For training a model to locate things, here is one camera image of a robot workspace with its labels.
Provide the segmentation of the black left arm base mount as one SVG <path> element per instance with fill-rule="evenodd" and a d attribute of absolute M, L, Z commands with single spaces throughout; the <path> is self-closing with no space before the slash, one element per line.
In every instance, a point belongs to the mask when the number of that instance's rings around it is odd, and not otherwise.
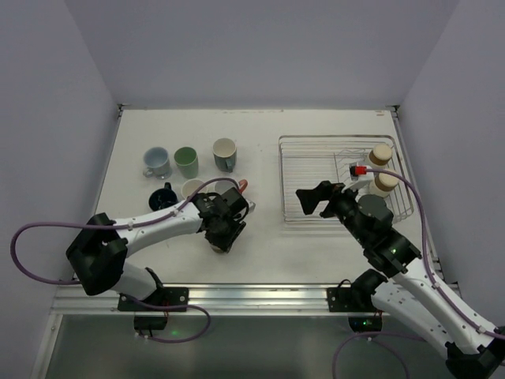
<path fill-rule="evenodd" d="M 135 313 L 133 328 L 143 337 L 154 337 L 168 324 L 170 312 L 186 312 L 189 300 L 187 287 L 164 287 L 157 289 L 144 300 L 133 301 L 126 295 L 120 295 L 118 311 Z"/>

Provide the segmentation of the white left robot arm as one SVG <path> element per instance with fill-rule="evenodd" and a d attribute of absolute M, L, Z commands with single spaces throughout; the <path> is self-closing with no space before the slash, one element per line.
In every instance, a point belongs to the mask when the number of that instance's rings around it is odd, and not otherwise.
<path fill-rule="evenodd" d="M 158 276 L 128 257 L 182 235 L 202 233 L 218 253 L 230 252 L 245 228 L 251 202 L 236 187 L 225 193 L 197 193 L 169 208 L 129 219 L 93 216 L 66 250 L 80 285 L 89 296 L 115 291 L 139 300 L 161 290 Z"/>

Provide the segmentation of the cream cup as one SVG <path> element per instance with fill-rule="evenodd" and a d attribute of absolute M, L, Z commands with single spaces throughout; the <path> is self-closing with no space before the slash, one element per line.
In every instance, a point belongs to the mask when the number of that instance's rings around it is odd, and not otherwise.
<path fill-rule="evenodd" d="M 372 168 L 385 168 L 393 155 L 388 144 L 376 144 L 366 156 L 366 163 Z"/>
<path fill-rule="evenodd" d="M 228 250 L 227 249 L 221 249 L 220 247 L 218 246 L 215 246 L 215 245 L 211 245 L 211 248 L 214 252 L 216 253 L 228 253 Z"/>
<path fill-rule="evenodd" d="M 368 191 L 372 195 L 386 198 L 394 191 L 398 182 L 399 179 L 394 175 L 379 173 L 374 177 L 373 181 L 370 182 Z"/>

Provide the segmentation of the pink mug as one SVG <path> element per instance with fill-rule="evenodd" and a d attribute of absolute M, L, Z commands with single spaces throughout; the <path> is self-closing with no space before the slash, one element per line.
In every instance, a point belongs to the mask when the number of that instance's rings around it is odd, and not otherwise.
<path fill-rule="evenodd" d="M 221 178 L 214 182 L 214 190 L 216 193 L 223 195 L 226 191 L 235 188 L 239 193 L 244 193 L 249 182 L 246 179 L 235 181 L 232 178 Z"/>

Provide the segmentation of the pale blue footed cup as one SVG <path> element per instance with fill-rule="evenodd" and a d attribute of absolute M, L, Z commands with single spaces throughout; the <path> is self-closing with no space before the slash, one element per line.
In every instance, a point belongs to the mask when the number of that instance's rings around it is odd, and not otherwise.
<path fill-rule="evenodd" d="M 165 148 L 153 147 L 144 153 L 144 177 L 168 178 L 171 175 L 170 157 Z"/>

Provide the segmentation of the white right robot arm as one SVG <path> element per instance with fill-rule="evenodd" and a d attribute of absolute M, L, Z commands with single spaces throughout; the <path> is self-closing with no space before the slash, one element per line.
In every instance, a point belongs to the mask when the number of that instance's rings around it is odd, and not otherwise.
<path fill-rule="evenodd" d="M 491 377 L 504 360 L 504 329 L 472 310 L 435 274 L 393 228 L 384 199 L 358 196 L 329 181 L 299 189 L 296 196 L 306 215 L 326 202 L 320 216 L 337 218 L 362 247 L 372 267 L 350 286 L 357 306 L 385 311 L 410 327 L 444 357 L 454 377 Z"/>

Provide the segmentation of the aluminium front rail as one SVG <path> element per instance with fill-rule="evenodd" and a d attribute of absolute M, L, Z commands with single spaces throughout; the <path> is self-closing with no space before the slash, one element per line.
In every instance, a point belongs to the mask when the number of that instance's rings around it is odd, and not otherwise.
<path fill-rule="evenodd" d="M 188 304 L 213 316 L 326 316 L 328 283 L 186 284 Z M 60 315 L 121 315 L 119 295 L 106 291 L 89 297 L 80 287 L 59 287 L 50 311 Z"/>

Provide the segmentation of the teal grey mug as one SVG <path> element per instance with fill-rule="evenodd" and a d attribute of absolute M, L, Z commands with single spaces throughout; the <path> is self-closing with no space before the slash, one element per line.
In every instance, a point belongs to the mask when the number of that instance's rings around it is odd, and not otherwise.
<path fill-rule="evenodd" d="M 234 171 L 237 159 L 237 146 L 230 138 L 219 138 L 212 146 L 215 165 L 226 173 Z"/>

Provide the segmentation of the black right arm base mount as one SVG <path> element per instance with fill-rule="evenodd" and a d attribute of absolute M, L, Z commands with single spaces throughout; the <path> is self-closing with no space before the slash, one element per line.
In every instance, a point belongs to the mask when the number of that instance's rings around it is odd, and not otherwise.
<path fill-rule="evenodd" d="M 342 280 L 326 289 L 327 308 L 330 313 L 370 313 L 371 316 L 348 316 L 353 332 L 380 332 L 383 328 L 382 310 L 372 304 L 372 295 L 387 278 L 369 269 L 355 281 Z"/>

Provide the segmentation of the light blue mug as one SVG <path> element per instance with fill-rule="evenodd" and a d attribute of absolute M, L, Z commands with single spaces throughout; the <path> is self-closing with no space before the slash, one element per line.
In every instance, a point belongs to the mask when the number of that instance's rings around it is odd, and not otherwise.
<path fill-rule="evenodd" d="M 184 199 L 187 199 L 192 194 L 194 194 L 197 190 L 199 193 L 206 193 L 207 187 L 204 184 L 204 181 L 198 178 L 192 178 L 187 180 L 181 187 L 181 195 Z"/>

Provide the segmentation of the dark blue mug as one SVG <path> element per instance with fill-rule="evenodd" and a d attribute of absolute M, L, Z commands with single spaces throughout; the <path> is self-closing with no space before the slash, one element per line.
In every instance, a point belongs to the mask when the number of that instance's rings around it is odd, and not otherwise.
<path fill-rule="evenodd" d="M 178 196 L 170 182 L 166 182 L 163 188 L 155 190 L 148 199 L 148 206 L 153 212 L 172 207 L 177 203 Z"/>

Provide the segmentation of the sage green cup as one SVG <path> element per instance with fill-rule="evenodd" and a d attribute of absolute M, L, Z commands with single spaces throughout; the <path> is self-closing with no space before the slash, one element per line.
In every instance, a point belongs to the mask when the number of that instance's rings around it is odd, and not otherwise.
<path fill-rule="evenodd" d="M 191 179 L 198 175 L 198 155 L 194 148 L 188 146 L 179 148 L 174 153 L 174 161 L 183 177 Z"/>

